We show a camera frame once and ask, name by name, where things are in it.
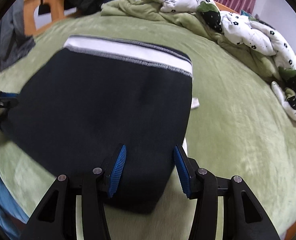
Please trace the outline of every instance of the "wooden headboard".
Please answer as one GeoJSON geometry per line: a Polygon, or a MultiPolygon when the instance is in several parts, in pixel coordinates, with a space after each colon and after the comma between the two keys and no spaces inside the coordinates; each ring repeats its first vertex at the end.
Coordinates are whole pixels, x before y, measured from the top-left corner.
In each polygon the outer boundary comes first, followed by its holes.
{"type": "MultiPolygon", "coordinates": [[[[64,15],[64,0],[43,0],[43,4],[48,4],[51,11],[51,22],[47,25],[36,29],[34,20],[35,9],[40,5],[40,0],[24,0],[24,27],[26,35],[38,35],[48,29],[53,23],[67,17],[74,17],[78,12],[72,15],[64,15]]],[[[216,2],[220,11],[235,12],[234,10],[216,2]]]]}

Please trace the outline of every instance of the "blue jeans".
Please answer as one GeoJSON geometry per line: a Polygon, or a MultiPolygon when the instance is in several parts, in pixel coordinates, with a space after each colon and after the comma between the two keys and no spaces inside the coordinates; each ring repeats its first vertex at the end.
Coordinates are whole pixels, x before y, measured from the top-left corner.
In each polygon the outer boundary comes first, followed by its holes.
{"type": "Polygon", "coordinates": [[[0,178],[0,226],[11,240],[18,240],[20,231],[11,221],[9,215],[25,224],[29,219],[0,178]]]}

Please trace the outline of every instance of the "white stripe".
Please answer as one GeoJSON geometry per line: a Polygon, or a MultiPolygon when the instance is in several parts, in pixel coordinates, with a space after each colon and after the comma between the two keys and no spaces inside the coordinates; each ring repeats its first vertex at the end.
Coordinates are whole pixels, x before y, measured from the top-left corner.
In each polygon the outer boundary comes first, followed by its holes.
{"type": "Polygon", "coordinates": [[[109,54],[141,59],[149,62],[162,63],[182,69],[192,74],[192,65],[186,60],[162,51],[145,48],[134,44],[102,40],[94,37],[72,36],[69,37],[65,42],[64,48],[65,47],[90,49],[109,54]]]}

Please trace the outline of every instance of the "metal pin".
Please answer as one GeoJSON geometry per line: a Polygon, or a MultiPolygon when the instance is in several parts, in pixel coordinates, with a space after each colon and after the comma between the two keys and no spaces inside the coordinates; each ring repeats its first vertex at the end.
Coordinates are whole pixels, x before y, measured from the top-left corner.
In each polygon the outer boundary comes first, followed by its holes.
{"type": "Polygon", "coordinates": [[[103,170],[102,170],[101,168],[94,168],[94,169],[92,170],[92,172],[93,172],[94,174],[100,174],[102,171],[103,171],[103,170]]]}
{"type": "Polygon", "coordinates": [[[207,174],[207,170],[206,169],[204,169],[204,168],[200,168],[200,169],[198,169],[198,173],[199,174],[202,174],[202,175],[205,175],[205,174],[207,174]]]}
{"type": "Polygon", "coordinates": [[[242,178],[240,176],[234,176],[233,180],[237,183],[240,183],[242,181],[242,178]]]}
{"type": "Polygon", "coordinates": [[[64,181],[66,178],[67,178],[67,177],[66,177],[66,175],[64,175],[64,174],[58,176],[58,180],[59,180],[59,181],[64,181]]]}

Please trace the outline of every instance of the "bed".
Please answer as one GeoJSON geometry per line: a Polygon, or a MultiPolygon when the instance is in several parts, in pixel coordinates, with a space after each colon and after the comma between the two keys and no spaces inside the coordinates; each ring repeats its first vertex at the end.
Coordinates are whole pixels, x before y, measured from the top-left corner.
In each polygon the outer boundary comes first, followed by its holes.
{"type": "MultiPolygon", "coordinates": [[[[154,11],[160,20],[151,21],[144,13],[126,16],[134,14],[132,8],[123,11],[119,1],[112,1],[101,14],[74,19],[64,16],[63,0],[47,1],[52,22],[36,30],[32,15],[40,0],[25,0],[25,32],[36,35],[36,46],[0,73],[0,90],[19,92],[70,34],[140,40],[181,50],[192,59],[193,96],[201,103],[190,114],[189,156],[216,176],[241,175],[278,233],[296,221],[296,127],[264,81],[274,71],[268,57],[230,44],[193,15],[169,18],[154,11]]],[[[55,179],[1,132],[0,176],[28,215],[55,179]]],[[[109,206],[105,210],[112,239],[187,239],[194,208],[195,202],[182,194],[174,170],[151,215],[129,214],[109,206]]],[[[222,203],[218,218],[220,239],[222,203]]]]}

